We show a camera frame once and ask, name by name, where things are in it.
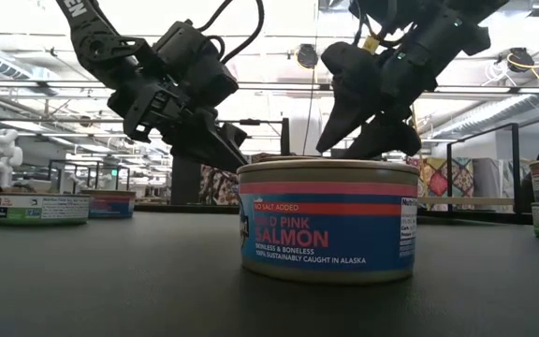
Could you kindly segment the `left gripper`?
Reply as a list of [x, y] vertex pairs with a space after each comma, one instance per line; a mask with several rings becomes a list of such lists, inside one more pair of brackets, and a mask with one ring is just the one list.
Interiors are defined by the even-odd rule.
[[236, 172], [247, 164], [240, 146], [248, 135], [239, 127], [215, 122], [216, 110], [199, 106], [176, 85], [158, 80], [126, 81], [109, 97], [132, 140], [150, 142], [156, 129], [175, 157]]

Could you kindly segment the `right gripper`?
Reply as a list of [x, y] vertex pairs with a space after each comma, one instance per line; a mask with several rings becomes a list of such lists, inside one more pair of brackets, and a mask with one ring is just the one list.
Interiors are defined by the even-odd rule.
[[[380, 110], [387, 117], [409, 117], [410, 106], [438, 82], [438, 42], [402, 39], [386, 42], [379, 55], [381, 70]], [[334, 97], [334, 105], [315, 149], [325, 152], [373, 116], [373, 109], [358, 100]], [[421, 140], [415, 129], [402, 121], [374, 118], [361, 127], [344, 159], [371, 159], [391, 151], [415, 155]]]

